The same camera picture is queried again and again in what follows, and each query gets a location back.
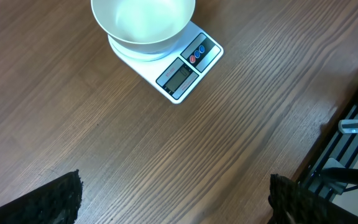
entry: red button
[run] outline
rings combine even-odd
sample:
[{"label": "red button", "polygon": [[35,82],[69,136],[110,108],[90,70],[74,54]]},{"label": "red button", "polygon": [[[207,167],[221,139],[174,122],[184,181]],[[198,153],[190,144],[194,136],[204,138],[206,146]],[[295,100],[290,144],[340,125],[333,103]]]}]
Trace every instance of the red button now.
[{"label": "red button", "polygon": [[194,55],[190,56],[190,63],[195,63],[196,57]]}]

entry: wooden surface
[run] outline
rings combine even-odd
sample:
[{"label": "wooden surface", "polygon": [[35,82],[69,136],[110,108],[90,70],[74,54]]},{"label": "wooden surface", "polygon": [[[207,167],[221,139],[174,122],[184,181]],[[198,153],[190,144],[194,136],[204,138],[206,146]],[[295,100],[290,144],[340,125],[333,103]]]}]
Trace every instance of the wooden surface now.
[{"label": "wooden surface", "polygon": [[0,0],[0,206],[79,169],[77,223],[265,223],[358,87],[358,0],[197,0],[224,57],[180,105],[89,0]]}]

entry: white scale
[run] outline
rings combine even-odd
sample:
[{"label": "white scale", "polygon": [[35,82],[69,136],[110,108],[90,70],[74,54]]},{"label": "white scale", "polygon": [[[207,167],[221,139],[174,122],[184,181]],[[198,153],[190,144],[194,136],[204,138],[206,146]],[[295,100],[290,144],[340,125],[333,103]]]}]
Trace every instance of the white scale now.
[{"label": "white scale", "polygon": [[172,103],[181,103],[223,55],[223,48],[191,21],[168,51],[142,54],[119,45],[113,51]]}]

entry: blue button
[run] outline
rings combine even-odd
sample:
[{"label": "blue button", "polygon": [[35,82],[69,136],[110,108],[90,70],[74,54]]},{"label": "blue button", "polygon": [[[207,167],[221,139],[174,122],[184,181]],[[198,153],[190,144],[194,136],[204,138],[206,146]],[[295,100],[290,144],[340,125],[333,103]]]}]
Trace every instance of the blue button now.
[{"label": "blue button", "polygon": [[201,56],[200,52],[198,50],[196,50],[194,52],[194,56],[196,56],[196,58],[199,58]]},{"label": "blue button", "polygon": [[202,54],[205,52],[205,47],[201,45],[198,50],[200,50],[200,53]]}]

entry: wood grain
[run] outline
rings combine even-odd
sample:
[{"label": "wood grain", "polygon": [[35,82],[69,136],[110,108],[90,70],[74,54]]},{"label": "wood grain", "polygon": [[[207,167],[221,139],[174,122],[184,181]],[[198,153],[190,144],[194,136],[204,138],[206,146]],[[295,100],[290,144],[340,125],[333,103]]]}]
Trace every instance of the wood grain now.
[{"label": "wood grain", "polygon": [[358,0],[198,0],[224,57],[180,105],[121,62],[86,0],[0,0],[0,206],[66,172],[77,223],[265,223],[358,86]]}]

